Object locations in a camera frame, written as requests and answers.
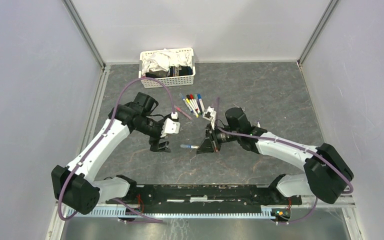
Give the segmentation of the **blue pen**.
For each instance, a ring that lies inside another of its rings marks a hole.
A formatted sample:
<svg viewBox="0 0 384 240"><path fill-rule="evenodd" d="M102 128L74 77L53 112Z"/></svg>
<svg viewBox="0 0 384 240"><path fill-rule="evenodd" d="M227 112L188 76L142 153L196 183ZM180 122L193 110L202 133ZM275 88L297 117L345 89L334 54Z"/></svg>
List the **blue pen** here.
<svg viewBox="0 0 384 240"><path fill-rule="evenodd" d="M198 149L199 148L198 145L190 145L190 144L181 144L180 147L183 149Z"/></svg>

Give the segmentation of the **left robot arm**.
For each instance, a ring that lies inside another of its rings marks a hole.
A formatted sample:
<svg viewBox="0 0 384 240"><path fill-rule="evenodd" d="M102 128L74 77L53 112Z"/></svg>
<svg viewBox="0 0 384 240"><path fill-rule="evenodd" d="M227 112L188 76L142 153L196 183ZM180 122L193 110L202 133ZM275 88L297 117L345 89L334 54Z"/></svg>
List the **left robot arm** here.
<svg viewBox="0 0 384 240"><path fill-rule="evenodd" d="M96 176L115 148L134 131L149 137L150 151L171 151L169 142L163 139L179 132L179 115L172 112L156 121L152 113L158 105L153 97L142 92L133 101L118 104L87 147L66 166L57 165L52 170L54 197L60 206L65 204L77 213L86 215L98 203L114 198L119 198L125 204L136 200L134 180L123 175L96 180Z"/></svg>

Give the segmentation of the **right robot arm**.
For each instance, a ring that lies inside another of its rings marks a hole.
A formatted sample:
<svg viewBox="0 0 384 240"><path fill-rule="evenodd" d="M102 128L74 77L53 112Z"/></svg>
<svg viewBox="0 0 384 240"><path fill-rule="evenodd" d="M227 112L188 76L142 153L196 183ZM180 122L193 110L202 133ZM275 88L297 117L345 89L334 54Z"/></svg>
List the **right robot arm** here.
<svg viewBox="0 0 384 240"><path fill-rule="evenodd" d="M289 197L313 195L334 204L342 194L352 194L354 173L336 148L328 143L320 146L300 144L252 125L240 107L225 112L227 124L219 126L217 112L208 107L203 118L210 123L197 154L217 153L222 144L237 142L244 150L274 157L303 171L298 175L280 175L269 189L269 199L282 204Z"/></svg>

